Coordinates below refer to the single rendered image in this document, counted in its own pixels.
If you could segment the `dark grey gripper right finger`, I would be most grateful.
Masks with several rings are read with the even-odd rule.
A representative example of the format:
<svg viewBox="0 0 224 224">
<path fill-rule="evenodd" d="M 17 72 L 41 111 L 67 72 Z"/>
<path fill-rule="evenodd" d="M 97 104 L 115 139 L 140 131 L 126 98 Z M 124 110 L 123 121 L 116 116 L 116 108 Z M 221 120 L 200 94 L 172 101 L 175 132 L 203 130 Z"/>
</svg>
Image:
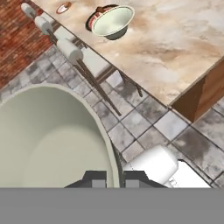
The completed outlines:
<svg viewBox="0 0 224 224">
<path fill-rule="evenodd" d="M 144 171 L 125 171 L 124 186 L 126 188 L 165 188 L 147 177 Z"/>
</svg>

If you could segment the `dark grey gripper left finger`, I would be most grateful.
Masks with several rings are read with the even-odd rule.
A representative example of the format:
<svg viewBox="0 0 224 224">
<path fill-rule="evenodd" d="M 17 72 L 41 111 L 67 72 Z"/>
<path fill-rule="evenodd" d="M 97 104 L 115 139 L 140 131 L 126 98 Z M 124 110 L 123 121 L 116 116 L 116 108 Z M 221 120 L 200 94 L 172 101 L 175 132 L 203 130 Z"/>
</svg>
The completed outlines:
<svg viewBox="0 0 224 224">
<path fill-rule="evenodd" d="M 66 188 L 106 188 L 106 171 L 86 171 L 83 178 L 67 185 Z"/>
</svg>

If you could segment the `large pale green bowl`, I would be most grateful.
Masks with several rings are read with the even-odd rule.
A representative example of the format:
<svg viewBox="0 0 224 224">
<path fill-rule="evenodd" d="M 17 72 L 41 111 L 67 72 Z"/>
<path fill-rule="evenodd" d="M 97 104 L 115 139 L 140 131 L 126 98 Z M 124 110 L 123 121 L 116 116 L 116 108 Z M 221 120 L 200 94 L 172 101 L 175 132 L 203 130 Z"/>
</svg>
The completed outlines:
<svg viewBox="0 0 224 224">
<path fill-rule="evenodd" d="M 121 168 L 101 119 L 57 84 L 18 90 L 0 103 L 0 188 L 59 187 L 90 171 L 121 186 Z"/>
</svg>

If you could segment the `brown wooden dining counter base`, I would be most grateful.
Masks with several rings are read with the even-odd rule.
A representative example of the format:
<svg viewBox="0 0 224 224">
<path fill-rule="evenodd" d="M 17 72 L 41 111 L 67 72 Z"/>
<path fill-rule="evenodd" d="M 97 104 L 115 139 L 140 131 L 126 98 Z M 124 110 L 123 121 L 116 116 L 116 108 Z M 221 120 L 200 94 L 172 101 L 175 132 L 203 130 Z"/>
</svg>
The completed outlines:
<svg viewBox="0 0 224 224">
<path fill-rule="evenodd" d="M 224 96 L 224 56 L 171 107 L 190 122 L 197 121 Z"/>
</svg>

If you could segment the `red-rimmed plate with cooked food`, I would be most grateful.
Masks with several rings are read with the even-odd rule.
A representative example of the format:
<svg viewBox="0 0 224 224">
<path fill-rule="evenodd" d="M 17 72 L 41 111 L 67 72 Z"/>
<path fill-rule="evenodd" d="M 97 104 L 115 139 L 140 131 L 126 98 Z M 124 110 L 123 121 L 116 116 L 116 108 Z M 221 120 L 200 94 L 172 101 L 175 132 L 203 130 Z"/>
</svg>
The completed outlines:
<svg viewBox="0 0 224 224">
<path fill-rule="evenodd" d="M 97 7 L 96 10 L 94 11 L 94 13 L 87 19 L 86 22 L 86 29 L 88 31 L 92 31 L 92 26 L 94 21 L 104 12 L 108 11 L 109 9 L 111 9 L 111 6 L 103 6 L 103 7 Z"/>
</svg>

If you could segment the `small pale green bowl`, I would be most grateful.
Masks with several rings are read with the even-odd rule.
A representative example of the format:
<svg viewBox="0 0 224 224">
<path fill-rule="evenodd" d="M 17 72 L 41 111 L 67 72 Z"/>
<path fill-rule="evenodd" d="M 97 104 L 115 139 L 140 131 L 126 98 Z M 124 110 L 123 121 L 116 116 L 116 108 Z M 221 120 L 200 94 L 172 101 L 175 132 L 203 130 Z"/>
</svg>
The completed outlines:
<svg viewBox="0 0 224 224">
<path fill-rule="evenodd" d="M 127 32 L 134 16 L 135 10 L 128 5 L 113 7 L 95 19 L 92 33 L 109 40 L 119 39 Z"/>
</svg>

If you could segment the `small white appetizer plate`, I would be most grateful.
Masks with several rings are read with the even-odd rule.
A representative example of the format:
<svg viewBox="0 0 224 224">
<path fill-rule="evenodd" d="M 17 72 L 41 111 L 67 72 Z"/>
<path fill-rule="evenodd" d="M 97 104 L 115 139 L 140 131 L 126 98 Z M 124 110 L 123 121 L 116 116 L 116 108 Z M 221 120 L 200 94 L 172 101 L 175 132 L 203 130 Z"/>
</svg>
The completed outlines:
<svg viewBox="0 0 224 224">
<path fill-rule="evenodd" d="M 69 10 L 69 8 L 71 7 L 72 3 L 71 2 L 64 2 L 62 3 L 56 10 L 57 14 L 62 14 L 66 11 Z"/>
</svg>

